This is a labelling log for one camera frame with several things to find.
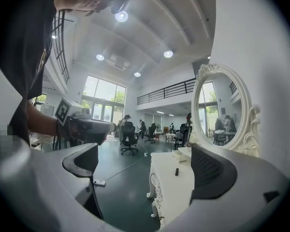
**ceiling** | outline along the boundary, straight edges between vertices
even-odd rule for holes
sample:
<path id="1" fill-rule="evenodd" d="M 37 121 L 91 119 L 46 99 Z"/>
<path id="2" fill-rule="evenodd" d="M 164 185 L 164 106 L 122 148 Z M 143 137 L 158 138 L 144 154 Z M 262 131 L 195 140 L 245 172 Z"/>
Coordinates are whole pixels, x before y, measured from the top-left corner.
<path id="1" fill-rule="evenodd" d="M 79 65 L 111 73 L 114 77 L 143 85 L 152 75 L 192 63 L 210 55 L 215 33 L 215 0 L 131 0 L 126 22 L 118 22 L 105 9 L 78 17 L 73 42 L 73 60 Z M 163 53 L 172 50 L 172 58 Z M 97 54 L 105 57 L 96 59 Z M 124 71 L 109 64 L 127 65 Z"/>
<path id="2" fill-rule="evenodd" d="M 157 111 L 163 112 L 165 115 L 172 114 L 174 116 L 186 116 L 188 113 L 191 112 L 191 102 L 177 103 L 142 110 L 142 112 L 147 114 L 162 115 L 157 113 Z"/>

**black metal railing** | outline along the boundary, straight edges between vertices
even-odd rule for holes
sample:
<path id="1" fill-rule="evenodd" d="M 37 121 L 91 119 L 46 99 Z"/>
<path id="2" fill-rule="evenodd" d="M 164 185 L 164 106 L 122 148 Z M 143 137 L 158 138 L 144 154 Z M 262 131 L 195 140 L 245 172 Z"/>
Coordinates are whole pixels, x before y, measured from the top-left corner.
<path id="1" fill-rule="evenodd" d="M 57 17 L 54 18 L 52 38 L 53 38 L 53 42 L 55 42 L 54 50 L 55 50 L 57 63 L 59 65 L 61 75 L 64 81 L 67 83 L 70 76 L 67 69 L 66 57 L 64 55 L 64 44 L 63 44 L 64 15 L 65 15 L 65 11 L 59 10 L 58 18 Z"/>
<path id="2" fill-rule="evenodd" d="M 231 84 L 230 84 L 230 89 L 231 89 L 232 94 L 234 94 L 234 93 L 236 92 L 237 87 L 236 87 L 236 85 L 234 84 L 234 82 L 231 82 Z"/>
<path id="3" fill-rule="evenodd" d="M 157 91 L 138 97 L 137 104 L 141 105 L 144 103 L 154 102 L 161 99 L 169 98 L 175 95 L 191 93 L 194 89 L 194 84 L 195 84 L 195 78 L 159 89 Z"/>

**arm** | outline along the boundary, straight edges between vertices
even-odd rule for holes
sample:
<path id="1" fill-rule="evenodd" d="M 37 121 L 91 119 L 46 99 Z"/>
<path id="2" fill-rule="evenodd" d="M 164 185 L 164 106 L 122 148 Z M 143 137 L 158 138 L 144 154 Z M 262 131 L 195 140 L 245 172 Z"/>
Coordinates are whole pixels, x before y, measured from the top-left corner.
<path id="1" fill-rule="evenodd" d="M 28 129 L 50 136 L 56 136 L 57 120 L 42 114 L 30 102 L 27 102 Z"/>

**white mirror frame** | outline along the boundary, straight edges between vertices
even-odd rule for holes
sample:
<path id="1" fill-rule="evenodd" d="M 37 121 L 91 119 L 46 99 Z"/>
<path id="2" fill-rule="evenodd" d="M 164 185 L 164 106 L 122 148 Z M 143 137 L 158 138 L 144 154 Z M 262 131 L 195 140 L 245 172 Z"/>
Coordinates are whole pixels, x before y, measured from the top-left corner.
<path id="1" fill-rule="evenodd" d="M 235 137 L 224 146 L 210 144 L 207 141 L 205 135 L 202 133 L 201 122 L 199 120 L 199 97 L 203 83 L 209 76 L 215 73 L 226 74 L 234 82 L 242 101 L 242 117 L 240 126 Z M 193 122 L 192 138 L 196 141 L 192 143 L 197 143 L 204 148 L 212 148 L 213 146 L 222 147 L 243 154 L 259 157 L 257 125 L 260 124 L 260 119 L 256 118 L 256 115 L 260 112 L 260 108 L 257 105 L 251 105 L 248 89 L 235 71 L 220 64 L 201 65 L 199 74 L 196 77 L 191 108 Z"/>

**white cable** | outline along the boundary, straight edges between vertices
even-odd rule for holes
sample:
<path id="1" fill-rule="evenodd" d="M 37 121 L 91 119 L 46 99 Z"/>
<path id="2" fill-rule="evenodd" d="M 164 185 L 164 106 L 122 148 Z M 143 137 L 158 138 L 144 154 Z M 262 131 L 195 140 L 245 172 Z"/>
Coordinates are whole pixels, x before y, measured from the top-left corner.
<path id="1" fill-rule="evenodd" d="M 140 161 L 143 160 L 144 158 L 146 158 L 146 157 L 143 157 L 143 158 L 139 159 L 138 161 L 136 161 L 135 163 L 131 164 L 129 167 L 127 167 L 127 168 L 121 170 L 121 171 L 118 172 L 117 174 L 120 174 L 121 172 L 125 171 L 126 169 L 130 168 L 131 166 L 137 164 L 138 162 L 140 162 Z M 116 176 L 117 174 L 112 175 L 111 177 L 107 178 L 105 181 L 107 181 L 107 180 L 113 178 L 113 177 Z"/>
<path id="2" fill-rule="evenodd" d="M 148 154 L 148 152 L 147 152 L 145 146 L 141 143 L 141 141 L 140 141 L 140 145 L 143 146 L 143 148 L 145 149 L 146 153 Z M 117 174 L 120 174 L 121 172 L 125 171 L 126 169 L 130 168 L 131 166 L 137 164 L 138 162 L 140 162 L 140 161 L 143 160 L 144 158 L 146 158 L 146 157 L 143 157 L 143 158 L 139 159 L 138 161 L 136 161 L 135 163 L 131 164 L 131 165 L 128 166 L 127 168 L 125 168 L 125 169 L 121 170 L 120 172 L 118 172 L 118 173 L 112 175 L 111 177 L 108 177 L 105 181 L 107 181 L 107 180 L 113 178 L 113 177 L 116 176 Z"/>
<path id="3" fill-rule="evenodd" d="M 148 152 L 147 152 L 145 146 L 142 144 L 142 141 L 141 140 L 140 140 L 140 145 L 143 146 L 143 148 L 145 149 L 145 152 L 148 154 Z"/>

